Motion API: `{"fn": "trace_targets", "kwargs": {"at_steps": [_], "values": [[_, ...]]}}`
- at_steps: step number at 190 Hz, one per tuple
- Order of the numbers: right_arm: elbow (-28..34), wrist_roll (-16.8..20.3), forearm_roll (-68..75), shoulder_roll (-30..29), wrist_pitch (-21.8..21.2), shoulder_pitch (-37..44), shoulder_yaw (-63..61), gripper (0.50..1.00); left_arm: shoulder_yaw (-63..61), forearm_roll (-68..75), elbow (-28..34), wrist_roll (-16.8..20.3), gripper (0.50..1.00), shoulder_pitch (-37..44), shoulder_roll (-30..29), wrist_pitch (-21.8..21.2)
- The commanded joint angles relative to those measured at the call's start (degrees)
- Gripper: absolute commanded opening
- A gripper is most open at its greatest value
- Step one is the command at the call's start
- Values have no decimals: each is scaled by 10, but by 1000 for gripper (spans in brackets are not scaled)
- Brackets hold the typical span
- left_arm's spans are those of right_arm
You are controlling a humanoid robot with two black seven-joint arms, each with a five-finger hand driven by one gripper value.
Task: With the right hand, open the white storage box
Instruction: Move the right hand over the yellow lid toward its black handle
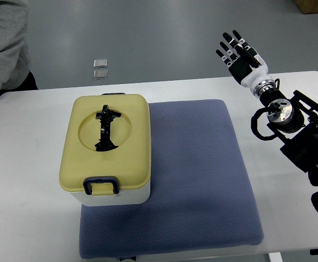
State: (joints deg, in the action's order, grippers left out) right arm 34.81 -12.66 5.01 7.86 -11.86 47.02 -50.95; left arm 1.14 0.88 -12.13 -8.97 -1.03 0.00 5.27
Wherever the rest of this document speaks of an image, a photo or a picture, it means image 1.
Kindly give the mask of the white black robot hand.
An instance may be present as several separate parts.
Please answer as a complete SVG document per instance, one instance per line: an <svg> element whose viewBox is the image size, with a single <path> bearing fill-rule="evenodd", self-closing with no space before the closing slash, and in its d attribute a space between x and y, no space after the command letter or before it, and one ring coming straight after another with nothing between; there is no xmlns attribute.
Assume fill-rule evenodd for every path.
<svg viewBox="0 0 318 262"><path fill-rule="evenodd" d="M262 93L276 88L275 80L268 75L268 66L258 52L236 31L223 33L221 49L216 54L227 66L235 81L250 89L259 98Z"/></svg>

